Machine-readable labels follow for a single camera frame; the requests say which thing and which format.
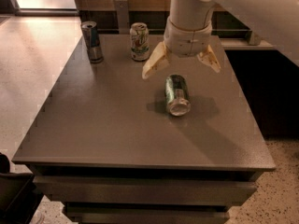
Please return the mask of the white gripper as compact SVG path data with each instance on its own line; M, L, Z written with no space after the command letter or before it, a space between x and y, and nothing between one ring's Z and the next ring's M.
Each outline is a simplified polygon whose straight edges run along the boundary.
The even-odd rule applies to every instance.
M176 54L179 57L192 57L197 55L197 59L204 65L212 68L216 73L221 70L221 65L209 45L211 37L212 25L211 22L207 27L187 31L180 28L167 19L164 42L160 42L153 50L149 59L143 65L142 78L148 79L157 71L166 68L169 62L169 52Z

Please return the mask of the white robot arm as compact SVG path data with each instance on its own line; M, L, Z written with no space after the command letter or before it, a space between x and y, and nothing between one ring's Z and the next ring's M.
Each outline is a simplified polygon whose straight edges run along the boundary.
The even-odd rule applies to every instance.
M214 71L221 67L210 46L211 17L220 5L293 63L299 65L299 0L171 0L164 40L144 64L142 77L170 64L170 54L195 56Z

